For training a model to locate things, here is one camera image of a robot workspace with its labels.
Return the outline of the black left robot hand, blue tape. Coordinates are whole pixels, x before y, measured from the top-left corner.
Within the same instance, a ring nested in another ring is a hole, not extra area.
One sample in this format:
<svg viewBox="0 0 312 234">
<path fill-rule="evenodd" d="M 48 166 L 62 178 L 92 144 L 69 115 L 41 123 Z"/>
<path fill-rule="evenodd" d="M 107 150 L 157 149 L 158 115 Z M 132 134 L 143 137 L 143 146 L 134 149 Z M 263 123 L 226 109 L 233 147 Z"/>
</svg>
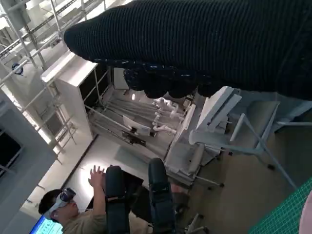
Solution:
<svg viewBox="0 0 312 234">
<path fill-rule="evenodd" d="M 153 233 L 175 234 L 176 217 L 171 185 L 160 158 L 153 158 L 149 162 L 148 179 Z M 105 195 L 107 233 L 129 234 L 129 193 L 119 166 L 110 166 L 106 170 Z"/>
</svg>

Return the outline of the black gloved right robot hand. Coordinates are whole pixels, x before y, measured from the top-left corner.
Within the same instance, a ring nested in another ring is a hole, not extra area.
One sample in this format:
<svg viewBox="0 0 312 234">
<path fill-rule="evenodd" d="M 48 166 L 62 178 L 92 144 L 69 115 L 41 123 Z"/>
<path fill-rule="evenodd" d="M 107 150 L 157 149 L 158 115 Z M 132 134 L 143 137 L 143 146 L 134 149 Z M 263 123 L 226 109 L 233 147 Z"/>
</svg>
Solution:
<svg viewBox="0 0 312 234">
<path fill-rule="evenodd" d="M 309 0 L 134 0 L 68 28 L 79 57 L 150 98 L 223 86 L 312 98 Z"/>
</svg>

